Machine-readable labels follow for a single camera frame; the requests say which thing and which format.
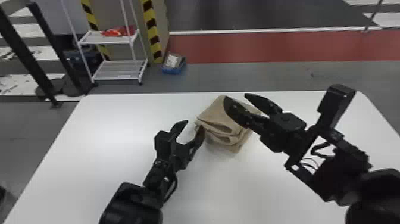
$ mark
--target beige towel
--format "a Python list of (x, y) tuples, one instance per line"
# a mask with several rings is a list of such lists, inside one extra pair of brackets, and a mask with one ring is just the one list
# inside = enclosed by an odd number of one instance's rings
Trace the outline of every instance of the beige towel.
[[(197, 126), (203, 125), (207, 137), (216, 143), (228, 146), (232, 151), (237, 151), (250, 136), (251, 130), (244, 129), (232, 120), (224, 110), (225, 95), (220, 95), (195, 121)], [(260, 114), (256, 108), (237, 101), (252, 113)]]

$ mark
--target red mat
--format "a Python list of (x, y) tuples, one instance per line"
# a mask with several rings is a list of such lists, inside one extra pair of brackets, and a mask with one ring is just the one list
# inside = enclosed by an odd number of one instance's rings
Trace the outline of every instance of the red mat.
[(400, 60), (400, 30), (170, 36), (188, 63)]

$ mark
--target white floor marking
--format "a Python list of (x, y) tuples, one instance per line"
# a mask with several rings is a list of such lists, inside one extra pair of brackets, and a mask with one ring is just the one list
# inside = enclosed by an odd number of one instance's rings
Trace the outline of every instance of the white floor marking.
[(80, 101), (83, 97), (85, 97), (84, 95), (79, 96), (79, 97), (69, 97), (67, 95), (57, 95), (55, 96), (55, 99), (58, 101)]
[[(290, 32), (335, 32), (364, 30), (364, 26), (343, 27), (305, 27), (305, 28), (281, 28), (281, 29), (243, 29), (243, 30), (185, 30), (170, 31), (170, 35), (207, 35), (217, 33), (290, 33)], [(380, 30), (378, 26), (371, 26), (370, 30)]]
[[(344, 0), (349, 5), (376, 5), (378, 0)], [(383, 0), (383, 4), (400, 4), (400, 0)]]
[(10, 17), (27, 17), (33, 16), (32, 13), (29, 11), (28, 7), (24, 7), (10, 15)]
[(45, 37), (45, 34), (43, 33), (42, 29), (36, 23), (15, 24), (13, 26), (22, 38)]
[[(49, 79), (60, 79), (65, 74), (47, 74)], [(0, 95), (35, 95), (38, 84), (30, 74), (11, 74), (0, 77)]]
[(381, 27), (400, 27), (400, 13), (377, 13), (374, 22)]
[[(29, 46), (30, 52), (38, 61), (58, 61), (57, 54), (52, 46)], [(16, 59), (17, 56), (11, 51), (10, 47), (0, 47), (0, 61)]]

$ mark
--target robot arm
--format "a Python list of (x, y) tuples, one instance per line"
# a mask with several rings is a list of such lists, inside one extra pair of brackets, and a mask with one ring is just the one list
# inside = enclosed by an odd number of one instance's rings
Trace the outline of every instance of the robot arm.
[[(346, 86), (331, 86), (318, 107), (320, 118), (307, 130), (303, 120), (258, 95), (245, 94), (245, 98), (268, 117), (252, 114), (230, 98), (225, 99), (224, 109), (236, 123), (259, 134), (273, 152), (287, 154), (284, 167), (322, 200), (350, 206), (348, 224), (400, 223), (400, 173), (395, 169), (370, 172), (368, 155), (335, 129), (355, 93)], [(318, 137), (326, 142), (311, 148)], [(334, 156), (319, 152), (329, 145), (335, 146)], [(314, 173), (302, 162), (310, 148), (311, 155), (324, 160)]]
[(176, 173), (184, 170), (202, 145), (202, 126), (194, 139), (186, 144), (176, 142), (187, 120), (176, 123), (169, 132), (159, 131), (154, 138), (157, 157), (143, 186), (122, 183), (105, 208), (99, 224), (161, 224), (161, 208), (177, 188)]

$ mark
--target white table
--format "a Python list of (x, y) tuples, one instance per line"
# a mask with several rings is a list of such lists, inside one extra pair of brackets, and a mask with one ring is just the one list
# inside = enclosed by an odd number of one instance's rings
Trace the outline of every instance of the white table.
[[(220, 93), (90, 95), (84, 98), (40, 164), (6, 224), (88, 224), (123, 181), (141, 184), (155, 158), (153, 137), (189, 119), (180, 142), (193, 138), (196, 116)], [(314, 124), (323, 91), (257, 92)], [(228, 93), (245, 101), (243, 93)], [(358, 93), (337, 129), (367, 151), (374, 169), (400, 169), (400, 138)], [(205, 143), (164, 206), (165, 224), (344, 223), (346, 208), (324, 203), (285, 171), (256, 134), (237, 153)]]

